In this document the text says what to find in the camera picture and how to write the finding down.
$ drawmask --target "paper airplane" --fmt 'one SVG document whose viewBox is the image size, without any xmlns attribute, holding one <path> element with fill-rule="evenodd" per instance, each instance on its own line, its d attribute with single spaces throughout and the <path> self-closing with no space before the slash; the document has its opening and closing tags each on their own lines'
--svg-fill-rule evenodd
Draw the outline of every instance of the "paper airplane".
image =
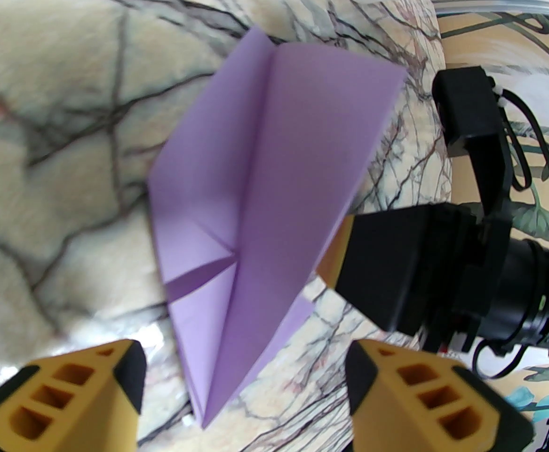
<svg viewBox="0 0 549 452">
<path fill-rule="evenodd" d="M 404 69 L 253 28 L 166 142 L 152 226 L 191 403 L 207 426 L 312 311 L 300 292 L 358 190 Z"/>
</svg>

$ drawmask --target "marble surface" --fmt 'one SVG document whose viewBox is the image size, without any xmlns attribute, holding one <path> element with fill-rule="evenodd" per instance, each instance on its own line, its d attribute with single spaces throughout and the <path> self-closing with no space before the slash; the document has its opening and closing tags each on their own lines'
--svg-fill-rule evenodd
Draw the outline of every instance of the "marble surface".
<svg viewBox="0 0 549 452">
<path fill-rule="evenodd" d="M 150 363 L 143 452 L 341 450 L 351 436 L 343 355 L 352 338 L 384 338 L 313 278 L 304 293 L 317 310 L 304 327 L 210 428 L 193 422 L 144 180 L 253 24 L 275 41 L 408 67 L 357 211 L 449 197 L 429 0 L 0 0 L 0 383 L 34 357 L 137 338 Z"/>
</svg>

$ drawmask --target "white marble table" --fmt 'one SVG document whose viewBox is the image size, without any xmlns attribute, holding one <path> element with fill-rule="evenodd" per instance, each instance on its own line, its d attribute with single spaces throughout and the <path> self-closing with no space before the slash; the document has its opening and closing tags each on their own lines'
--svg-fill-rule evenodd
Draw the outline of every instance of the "white marble table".
<svg viewBox="0 0 549 452">
<path fill-rule="evenodd" d="M 0 382 L 34 357 L 137 338 L 150 362 L 143 452 L 341 450 L 345 350 L 352 337 L 382 337 L 315 279 L 304 292 L 317 311 L 293 340 L 210 428 L 193 423 L 144 179 L 253 24 L 276 41 L 407 66 L 355 207 L 448 198 L 430 95 L 444 58 L 429 0 L 0 0 Z"/>
</svg>

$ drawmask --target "folded paper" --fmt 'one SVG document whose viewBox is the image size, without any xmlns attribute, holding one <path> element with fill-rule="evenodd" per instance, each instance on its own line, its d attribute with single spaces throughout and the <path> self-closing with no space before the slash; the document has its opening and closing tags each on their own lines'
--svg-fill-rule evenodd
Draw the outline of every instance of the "folded paper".
<svg viewBox="0 0 549 452">
<path fill-rule="evenodd" d="M 404 69 L 253 28 L 148 179 L 191 403 L 205 427 L 312 311 L 302 287 L 341 223 Z"/>
</svg>

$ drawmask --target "clear plastic tube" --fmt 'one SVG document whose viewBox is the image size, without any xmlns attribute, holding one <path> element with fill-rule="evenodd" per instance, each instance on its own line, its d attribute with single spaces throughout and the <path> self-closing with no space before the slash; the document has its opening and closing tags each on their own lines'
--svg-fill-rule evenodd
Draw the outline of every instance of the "clear plastic tube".
<svg viewBox="0 0 549 452">
<path fill-rule="evenodd" d="M 431 0 L 436 15 L 506 11 L 549 15 L 549 0 Z"/>
</svg>

